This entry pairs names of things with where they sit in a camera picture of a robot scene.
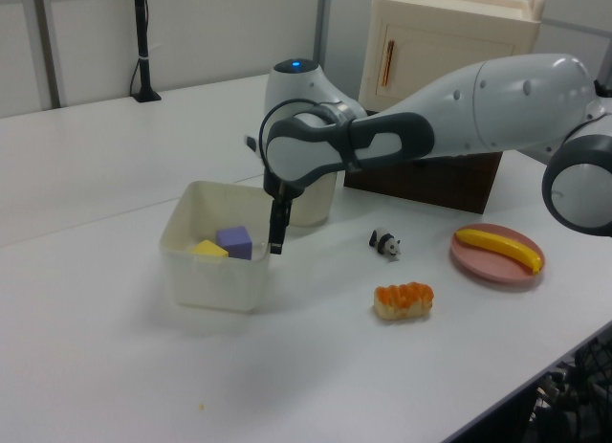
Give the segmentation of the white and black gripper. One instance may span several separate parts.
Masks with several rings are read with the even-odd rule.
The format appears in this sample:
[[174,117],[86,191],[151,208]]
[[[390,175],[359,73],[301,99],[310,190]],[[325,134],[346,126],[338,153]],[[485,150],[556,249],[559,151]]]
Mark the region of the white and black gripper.
[[263,189],[273,199],[268,238],[270,252],[273,255],[281,255],[291,219],[292,189],[269,168],[264,170]]

